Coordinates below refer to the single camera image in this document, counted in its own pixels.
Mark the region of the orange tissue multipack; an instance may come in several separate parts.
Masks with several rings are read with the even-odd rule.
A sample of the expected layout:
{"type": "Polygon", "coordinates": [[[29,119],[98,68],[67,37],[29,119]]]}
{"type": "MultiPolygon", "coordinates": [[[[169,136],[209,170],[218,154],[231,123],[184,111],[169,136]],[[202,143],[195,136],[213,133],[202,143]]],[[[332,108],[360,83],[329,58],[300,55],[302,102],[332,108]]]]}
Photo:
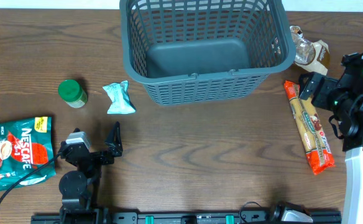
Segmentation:
{"type": "Polygon", "coordinates": [[[334,157],[316,108],[311,103],[311,98],[302,100],[299,97],[300,87],[294,82],[287,80],[283,87],[305,149],[307,161],[314,175],[320,174],[328,167],[334,167],[334,157]]]}

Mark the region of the light green snack packet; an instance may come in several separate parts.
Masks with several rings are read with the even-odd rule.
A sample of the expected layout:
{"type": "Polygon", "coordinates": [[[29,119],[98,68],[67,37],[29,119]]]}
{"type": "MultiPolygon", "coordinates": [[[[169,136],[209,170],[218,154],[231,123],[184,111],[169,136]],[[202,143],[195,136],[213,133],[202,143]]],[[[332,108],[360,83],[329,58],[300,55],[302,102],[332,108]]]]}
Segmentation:
{"type": "Polygon", "coordinates": [[[103,86],[103,90],[111,100],[107,114],[132,114],[136,112],[127,92],[128,87],[129,82],[127,80],[103,86]]]}

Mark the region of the beige brown snack bag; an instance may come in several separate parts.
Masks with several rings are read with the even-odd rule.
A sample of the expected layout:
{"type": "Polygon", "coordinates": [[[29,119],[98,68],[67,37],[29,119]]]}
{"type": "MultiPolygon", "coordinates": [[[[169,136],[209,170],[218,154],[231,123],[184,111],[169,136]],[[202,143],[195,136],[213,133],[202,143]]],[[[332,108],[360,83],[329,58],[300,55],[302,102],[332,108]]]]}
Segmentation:
{"type": "Polygon", "coordinates": [[[294,64],[307,72],[327,75],[331,58],[327,43],[322,40],[311,42],[305,39],[299,26],[290,26],[290,31],[296,47],[294,64]]]}

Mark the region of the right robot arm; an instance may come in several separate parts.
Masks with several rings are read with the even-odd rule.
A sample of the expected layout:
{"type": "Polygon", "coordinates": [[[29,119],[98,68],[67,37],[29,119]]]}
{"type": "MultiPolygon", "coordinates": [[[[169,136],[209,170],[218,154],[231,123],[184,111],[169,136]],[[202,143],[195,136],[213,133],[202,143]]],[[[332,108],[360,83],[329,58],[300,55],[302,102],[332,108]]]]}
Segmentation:
{"type": "Polygon", "coordinates": [[[310,72],[299,77],[302,100],[332,112],[330,120],[338,139],[343,141],[347,171],[342,223],[363,223],[363,53],[344,55],[345,68],[339,79],[310,72]]]}

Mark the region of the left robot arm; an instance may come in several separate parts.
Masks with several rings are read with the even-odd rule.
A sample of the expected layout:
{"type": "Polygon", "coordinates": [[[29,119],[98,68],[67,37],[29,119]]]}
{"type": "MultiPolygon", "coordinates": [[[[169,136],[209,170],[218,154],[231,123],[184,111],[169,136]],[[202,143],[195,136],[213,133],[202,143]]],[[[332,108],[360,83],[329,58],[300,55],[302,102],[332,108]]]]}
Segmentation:
{"type": "Polygon", "coordinates": [[[67,172],[59,183],[62,194],[61,223],[111,223],[109,210],[97,205],[102,166],[121,157],[123,148],[120,123],[116,122],[105,140],[104,151],[91,152],[90,140],[76,128],[61,143],[60,157],[76,170],[67,172]]]}

